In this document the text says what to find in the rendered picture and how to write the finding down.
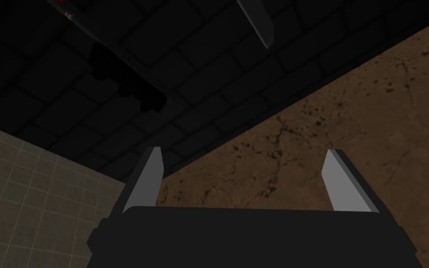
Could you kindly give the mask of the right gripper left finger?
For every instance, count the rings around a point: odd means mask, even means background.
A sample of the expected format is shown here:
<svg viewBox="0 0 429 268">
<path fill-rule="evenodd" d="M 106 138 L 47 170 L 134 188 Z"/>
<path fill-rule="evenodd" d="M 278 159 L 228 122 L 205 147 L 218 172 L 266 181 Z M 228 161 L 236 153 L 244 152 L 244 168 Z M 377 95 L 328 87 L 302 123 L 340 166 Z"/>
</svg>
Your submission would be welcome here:
<svg viewBox="0 0 429 268">
<path fill-rule="evenodd" d="M 115 213 L 122 214 L 131 207 L 156 205 L 164 164 L 160 147 L 148 147 L 131 173 L 115 202 Z"/>
</svg>

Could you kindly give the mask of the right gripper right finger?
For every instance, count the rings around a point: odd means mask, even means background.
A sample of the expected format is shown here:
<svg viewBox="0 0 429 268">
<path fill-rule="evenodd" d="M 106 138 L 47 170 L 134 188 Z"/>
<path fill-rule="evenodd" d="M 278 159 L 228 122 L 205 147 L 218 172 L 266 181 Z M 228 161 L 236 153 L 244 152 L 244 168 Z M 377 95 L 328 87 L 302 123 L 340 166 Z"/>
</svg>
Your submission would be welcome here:
<svg viewBox="0 0 429 268">
<path fill-rule="evenodd" d="M 329 149 L 322 179 L 335 211 L 374 212 L 389 210 L 341 149 Z"/>
</svg>

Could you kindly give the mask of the grey flat bar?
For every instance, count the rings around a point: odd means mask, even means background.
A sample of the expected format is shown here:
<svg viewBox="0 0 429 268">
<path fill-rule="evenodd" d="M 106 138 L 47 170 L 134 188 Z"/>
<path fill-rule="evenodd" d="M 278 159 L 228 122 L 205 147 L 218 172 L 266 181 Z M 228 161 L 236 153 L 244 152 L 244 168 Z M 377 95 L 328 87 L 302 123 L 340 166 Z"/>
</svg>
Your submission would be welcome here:
<svg viewBox="0 0 429 268">
<path fill-rule="evenodd" d="M 262 0 L 236 0 L 266 49 L 274 43 L 274 24 Z"/>
</svg>

